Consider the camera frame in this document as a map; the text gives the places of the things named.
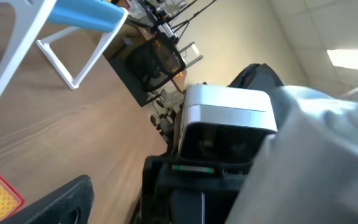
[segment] desk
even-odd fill
[[[124,7],[128,9],[129,5],[126,2],[126,0],[119,0],[116,4],[117,6]],[[147,29],[144,29],[142,27],[137,28],[139,33],[142,35],[144,40],[150,40],[153,38],[153,34],[147,31]],[[183,91],[186,90],[185,87],[185,80],[186,80],[187,71],[183,71],[181,75],[175,76],[173,79],[171,79],[172,84],[175,86],[178,92],[183,93]]]
[[[0,59],[13,21],[13,9],[1,5]],[[39,37],[62,28],[45,24]],[[70,72],[95,47],[81,31],[52,44]],[[166,147],[104,57],[70,90],[34,44],[0,99],[0,173],[26,205],[88,174],[95,192],[89,223],[127,223],[144,159]]]

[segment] brown floor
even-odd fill
[[[13,23],[12,9],[0,7],[0,59]],[[47,24],[39,37],[61,28]],[[94,48],[84,32],[52,45],[73,73]],[[88,174],[96,197],[89,223],[125,223],[144,159],[165,148],[105,58],[69,90],[34,44],[0,99],[0,173],[26,205]]]

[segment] office chair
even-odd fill
[[[186,68],[179,51],[164,33],[133,50],[126,65],[145,92],[157,90]]]

